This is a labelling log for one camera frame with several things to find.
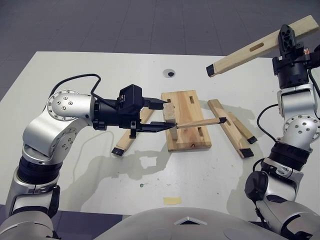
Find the white tabletop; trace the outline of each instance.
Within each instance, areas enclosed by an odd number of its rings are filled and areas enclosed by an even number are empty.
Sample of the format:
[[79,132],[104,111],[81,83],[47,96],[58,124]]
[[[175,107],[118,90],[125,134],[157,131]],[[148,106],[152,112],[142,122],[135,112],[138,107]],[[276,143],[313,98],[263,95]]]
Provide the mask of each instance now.
[[[224,74],[209,78],[206,66],[220,56],[155,55],[126,53],[37,52],[0,102],[1,167],[0,204],[5,204],[12,174],[21,157],[22,133],[42,111],[48,94],[59,81],[86,73],[102,77],[96,93],[116,99],[130,84],[142,87],[144,97],[160,98],[162,92],[196,90],[203,115],[214,115],[207,100],[219,99],[258,138],[251,145],[254,157],[241,159],[219,125],[208,126],[212,147],[168,153],[164,132],[141,133],[119,158],[111,150],[125,132],[84,128],[63,162],[58,184],[60,210],[131,215],[167,207],[163,197],[181,197],[181,207],[198,207],[256,220],[254,204],[244,188],[252,165],[267,157],[273,141],[256,126],[259,112],[277,103],[278,79],[270,58],[257,58]],[[176,76],[166,78],[165,69]],[[314,74],[320,77],[320,71]],[[65,83],[60,89],[88,94],[96,79],[87,77]],[[275,137],[282,135],[283,119],[277,108],[261,124]],[[155,111],[151,121],[163,121]],[[319,142],[303,168],[305,176],[297,201],[320,213]]]

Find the cable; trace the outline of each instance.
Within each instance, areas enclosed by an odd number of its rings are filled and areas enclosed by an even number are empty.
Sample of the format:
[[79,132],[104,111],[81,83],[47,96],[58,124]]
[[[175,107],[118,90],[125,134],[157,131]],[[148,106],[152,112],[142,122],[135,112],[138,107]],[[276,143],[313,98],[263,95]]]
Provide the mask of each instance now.
[[53,89],[51,90],[51,93],[50,93],[50,96],[52,96],[55,91],[57,90],[58,87],[60,87],[60,85],[68,82],[68,81],[71,81],[71,80],[74,80],[74,79],[79,79],[79,78],[84,78],[84,77],[96,77],[98,78],[98,80],[96,81],[95,85],[93,86],[92,90],[91,90],[91,95],[94,96],[95,98],[97,98],[98,100],[100,100],[101,102],[103,102],[104,104],[108,105],[109,107],[113,108],[113,109],[116,109],[116,105],[115,104],[112,104],[108,101],[106,101],[105,99],[103,99],[102,97],[100,97],[99,95],[95,94],[94,91],[96,90],[97,86],[99,85],[100,81],[101,81],[101,77],[98,75],[98,74],[95,74],[95,73],[87,73],[87,74],[81,74],[81,75],[77,75],[77,76],[72,76],[72,77],[69,77],[69,78],[66,78],[60,82],[58,82],[54,87]]
[[258,163],[262,162],[264,159],[261,158],[260,160],[256,161],[254,164],[253,164],[253,167],[252,167],[252,172],[254,172],[256,170],[256,166],[258,165]]
[[264,130],[264,128],[260,125],[259,121],[260,121],[260,118],[261,118],[262,114],[264,114],[265,111],[267,111],[268,109],[273,108],[275,106],[278,106],[278,104],[273,104],[273,105],[267,106],[265,109],[263,109],[260,112],[258,118],[256,119],[256,124],[261,129],[261,131],[264,132],[267,136],[269,136],[274,142],[276,142],[276,139],[270,133],[268,133],[266,130]]

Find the rectangular slot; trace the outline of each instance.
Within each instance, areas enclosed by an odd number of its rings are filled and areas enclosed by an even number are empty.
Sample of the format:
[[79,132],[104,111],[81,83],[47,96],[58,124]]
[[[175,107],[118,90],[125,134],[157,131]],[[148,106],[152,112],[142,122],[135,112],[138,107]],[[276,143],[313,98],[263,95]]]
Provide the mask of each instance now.
[[202,127],[198,127],[198,132],[199,132],[200,137],[204,136],[204,132],[202,131]]
[[250,52],[253,52],[254,50],[257,50],[257,49],[263,47],[264,45],[265,45],[265,44],[264,44],[263,42],[260,42],[259,44],[251,47],[251,48],[250,48]]

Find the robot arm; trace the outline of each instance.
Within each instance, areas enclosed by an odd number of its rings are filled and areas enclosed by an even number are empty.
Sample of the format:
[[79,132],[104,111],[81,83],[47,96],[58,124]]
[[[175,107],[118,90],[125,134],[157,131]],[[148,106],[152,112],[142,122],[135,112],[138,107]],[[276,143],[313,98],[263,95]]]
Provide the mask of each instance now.
[[307,74],[320,66],[320,51],[310,53],[303,43],[296,44],[287,25],[278,40],[282,59],[274,57],[272,62],[281,88],[277,98],[284,118],[283,137],[262,160],[261,171],[249,175],[245,193],[273,232],[288,239],[313,239],[319,237],[320,216],[295,200],[304,175],[301,169],[313,151],[310,143],[320,135],[316,95]]
[[140,123],[142,107],[161,110],[163,103],[142,97],[142,89],[136,85],[122,89],[117,100],[95,99],[73,90],[51,95],[44,111],[23,132],[22,157],[6,200],[9,218],[0,227],[1,239],[6,235],[18,239],[11,235],[13,229],[14,234],[20,232],[17,228],[21,231],[27,228],[30,239],[55,236],[50,218],[59,207],[59,171],[81,129],[91,126],[106,130],[107,126],[119,126],[131,129],[131,138],[136,137],[136,132],[166,130],[174,124]]

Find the wooden block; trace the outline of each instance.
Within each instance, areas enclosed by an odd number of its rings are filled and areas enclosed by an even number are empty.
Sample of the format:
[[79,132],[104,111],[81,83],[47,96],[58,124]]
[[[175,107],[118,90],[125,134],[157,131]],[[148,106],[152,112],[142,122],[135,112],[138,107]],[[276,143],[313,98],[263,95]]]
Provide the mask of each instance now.
[[[177,123],[188,123],[204,119],[195,90],[164,92],[161,99],[173,103]],[[205,126],[177,129],[177,140],[173,140],[169,130],[165,131],[169,152],[191,149],[205,149],[212,146]]]
[[229,114],[224,110],[218,99],[209,100],[208,105],[217,118],[226,117],[227,121],[223,124],[220,124],[220,126],[228,136],[230,142],[239,155],[242,158],[252,157],[254,153],[251,151],[247,141],[243,138],[235,124],[231,121]]
[[[175,106],[172,102],[163,104],[163,119],[167,123],[176,124]],[[172,140],[178,139],[177,128],[172,127],[169,129]]]
[[231,121],[236,126],[236,128],[239,130],[239,132],[245,137],[245,139],[250,144],[253,144],[256,141],[258,141],[258,139],[249,131],[248,128],[246,128],[246,126],[232,112],[228,112],[228,114],[231,118]]
[[[297,40],[317,31],[319,28],[319,25],[311,15],[294,22],[289,26],[294,30]],[[252,59],[271,52],[273,49],[279,46],[279,31],[280,29],[208,66],[206,71],[209,77],[222,74],[230,69],[240,66],[241,64],[249,62]]]
[[211,119],[205,119],[205,120],[199,120],[199,121],[191,121],[187,123],[178,123],[176,127],[178,129],[186,129],[186,128],[201,127],[201,126],[214,125],[214,124],[223,124],[226,120],[227,119],[225,117],[211,118]]
[[[153,112],[154,110],[149,109],[147,107],[142,108],[140,112],[141,123],[142,124],[147,123],[148,119],[151,117]],[[125,151],[128,150],[128,148],[131,146],[131,144],[135,140],[134,138],[129,138],[129,136],[130,136],[130,129],[126,130],[124,135],[117,142],[116,146],[112,150],[113,154],[122,156],[125,153]]]

